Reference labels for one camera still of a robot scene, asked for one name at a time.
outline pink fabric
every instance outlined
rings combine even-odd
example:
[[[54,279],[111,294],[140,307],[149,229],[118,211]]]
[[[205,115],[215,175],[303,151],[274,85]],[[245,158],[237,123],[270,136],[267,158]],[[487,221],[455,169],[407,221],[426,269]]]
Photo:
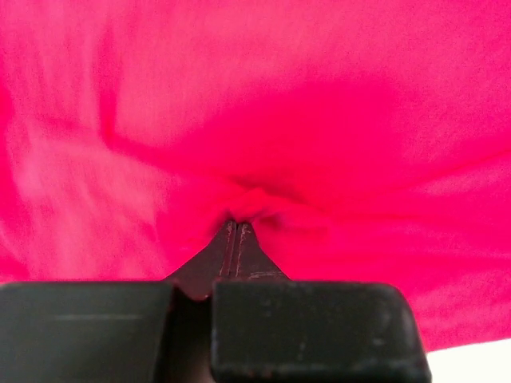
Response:
[[[511,2],[0,5],[0,279],[159,279],[228,216],[511,338]]]

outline bright pink cloth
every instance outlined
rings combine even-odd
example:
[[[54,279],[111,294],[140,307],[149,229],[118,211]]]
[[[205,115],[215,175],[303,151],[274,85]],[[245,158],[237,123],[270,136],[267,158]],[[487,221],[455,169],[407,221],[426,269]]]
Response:
[[[511,338],[511,2],[0,5],[0,279],[159,279],[229,215]]]

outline clamp jaw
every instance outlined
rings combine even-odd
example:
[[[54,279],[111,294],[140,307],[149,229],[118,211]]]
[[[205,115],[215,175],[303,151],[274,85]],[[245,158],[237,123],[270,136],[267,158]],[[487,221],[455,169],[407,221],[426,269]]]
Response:
[[[429,383],[393,287],[292,282],[229,221],[162,282],[0,290],[0,381]]]

